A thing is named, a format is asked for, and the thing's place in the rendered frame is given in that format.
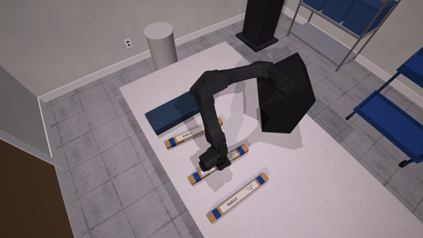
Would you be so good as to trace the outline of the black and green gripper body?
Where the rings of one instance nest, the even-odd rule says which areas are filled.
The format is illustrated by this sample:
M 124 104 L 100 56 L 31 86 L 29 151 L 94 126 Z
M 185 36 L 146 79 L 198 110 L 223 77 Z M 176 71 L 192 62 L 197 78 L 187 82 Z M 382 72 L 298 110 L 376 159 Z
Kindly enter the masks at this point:
M 221 165 L 220 167 L 218 167 L 218 170 L 222 171 L 224 168 L 226 168 L 227 166 L 231 165 L 231 161 L 228 159 L 228 157 L 226 157 L 224 159 L 224 164 Z

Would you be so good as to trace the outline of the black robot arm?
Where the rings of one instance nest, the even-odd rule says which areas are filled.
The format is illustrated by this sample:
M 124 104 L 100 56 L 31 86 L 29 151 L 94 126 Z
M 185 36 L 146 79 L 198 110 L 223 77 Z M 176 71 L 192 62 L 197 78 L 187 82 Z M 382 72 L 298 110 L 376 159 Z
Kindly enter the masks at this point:
M 215 165 L 217 167 L 223 165 L 228 154 L 226 137 L 218 122 L 213 95 L 228 88 L 232 83 L 256 77 L 265 78 L 284 94 L 287 94 L 297 82 L 281 72 L 279 68 L 272 62 L 256 61 L 250 65 L 233 69 L 205 71 L 189 89 L 189 93 L 194 96 L 199 107 L 205 128 L 205 137 L 211 145 L 199 156 L 199 165 L 203 172 L 209 171 Z

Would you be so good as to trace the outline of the tan welding electrode pack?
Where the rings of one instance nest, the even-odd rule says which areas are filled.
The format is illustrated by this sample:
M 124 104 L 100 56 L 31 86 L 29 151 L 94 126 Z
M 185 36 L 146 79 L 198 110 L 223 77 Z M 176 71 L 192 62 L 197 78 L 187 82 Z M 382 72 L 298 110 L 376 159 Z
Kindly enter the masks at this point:
M 218 206 L 216 209 L 214 209 L 212 212 L 210 212 L 207 215 L 210 222 L 213 223 L 215 220 L 217 220 L 219 217 L 221 217 L 224 213 L 228 212 L 232 207 L 237 205 L 240 201 L 242 201 L 242 199 L 244 199 L 250 193 L 252 193 L 257 188 L 259 188 L 268 179 L 269 178 L 263 172 L 263 174 L 258 176 L 251 183 L 249 183 L 247 186 L 242 188 L 239 192 L 234 194 L 231 198 L 229 198 L 224 203 L 222 203 L 220 206 Z
M 249 149 L 246 147 L 246 145 L 242 145 L 238 148 L 236 148 L 235 150 L 231 151 L 230 153 L 227 154 L 228 159 L 232 162 L 235 159 L 239 158 L 240 156 L 244 155 L 245 153 L 247 153 L 249 151 Z M 195 172 L 194 174 L 190 175 L 188 177 L 189 182 L 191 183 L 191 185 L 196 184 L 197 182 L 199 182 L 200 180 L 204 179 L 205 177 L 209 176 L 210 174 L 216 172 L 218 169 L 216 166 L 214 166 L 213 168 L 211 168 L 209 171 L 205 171 L 203 172 L 202 169 Z

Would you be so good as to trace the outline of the tan box with white label and blue band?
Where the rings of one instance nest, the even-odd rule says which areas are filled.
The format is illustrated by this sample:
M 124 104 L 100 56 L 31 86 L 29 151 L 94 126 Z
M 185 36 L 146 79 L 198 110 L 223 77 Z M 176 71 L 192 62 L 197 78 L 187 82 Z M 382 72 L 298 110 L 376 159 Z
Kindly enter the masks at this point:
M 223 121 L 221 120 L 220 117 L 218 118 L 218 122 L 219 122 L 219 125 L 220 126 L 223 125 Z M 201 126 L 199 126 L 197 128 L 194 128 L 194 129 L 192 129 L 190 131 L 184 132 L 183 134 L 180 134 L 180 135 L 178 135 L 176 137 L 173 137 L 171 139 L 168 139 L 168 140 L 164 141 L 165 142 L 165 145 L 166 145 L 167 149 L 170 149 L 172 147 L 175 147 L 176 145 L 179 145 L 179 144 L 181 144 L 183 142 L 186 142 L 189 139 L 192 139 L 192 138 L 195 138 L 195 137 L 197 137 L 199 135 L 204 134 L 205 133 L 205 130 L 204 129 L 205 128 L 204 128 L 204 124 L 203 124 L 203 125 L 201 125 Z

